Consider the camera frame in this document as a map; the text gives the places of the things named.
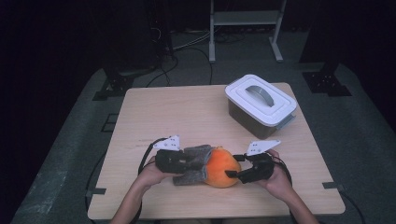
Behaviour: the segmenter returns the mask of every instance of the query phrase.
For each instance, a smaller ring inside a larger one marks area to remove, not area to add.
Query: container lid
[[[276,126],[297,107],[296,101],[255,75],[245,75],[225,88],[227,97],[255,120]]]

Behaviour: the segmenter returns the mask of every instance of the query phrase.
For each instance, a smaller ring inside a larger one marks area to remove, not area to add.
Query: wooden table
[[[294,97],[286,83],[274,84]],[[180,135],[180,147],[203,144],[223,146],[243,154],[251,141],[258,140],[228,114],[225,86],[188,86],[130,89],[125,95],[116,128],[96,187],[88,216],[111,219],[137,176],[137,168],[150,143],[161,137]],[[296,119],[267,140],[282,143],[274,149],[288,165],[293,186],[316,215],[341,214],[345,205],[337,189],[325,189],[333,182],[318,150],[301,108]],[[243,169],[251,167],[241,162]],[[255,184],[216,189],[207,184],[174,186],[165,179],[144,196],[142,219],[202,217],[287,216],[288,207]]]

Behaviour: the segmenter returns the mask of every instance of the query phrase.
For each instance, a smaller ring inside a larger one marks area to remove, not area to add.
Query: human arm
[[[130,223],[136,216],[146,191],[169,176],[175,176],[175,174],[160,171],[155,165],[155,158],[152,157],[125,194],[119,209],[110,223]]]
[[[268,152],[275,158],[275,160],[276,158],[279,158],[279,154],[276,151],[270,149]],[[274,197],[283,201],[288,206],[298,223],[318,224],[318,220],[293,189],[285,172],[278,165],[274,167],[274,172],[269,179],[262,179],[256,183],[267,189],[267,191]]]

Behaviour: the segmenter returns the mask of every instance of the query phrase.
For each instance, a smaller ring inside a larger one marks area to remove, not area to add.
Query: plastic storage container
[[[245,75],[225,88],[229,114],[259,139],[269,137],[294,118],[296,101],[255,75]]]

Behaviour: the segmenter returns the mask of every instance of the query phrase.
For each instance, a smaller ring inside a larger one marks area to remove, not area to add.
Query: human hand
[[[163,179],[170,176],[178,176],[177,174],[163,173],[155,165],[155,157],[151,157],[143,171],[136,178],[135,183],[148,190],[151,186],[161,183]]]
[[[273,156],[274,161],[279,162],[279,153],[273,149],[269,149],[267,152]],[[277,164],[275,165],[274,172],[269,179],[262,179],[255,183],[267,189],[270,194],[282,201],[288,199],[288,197],[295,192],[286,176],[286,173]]]

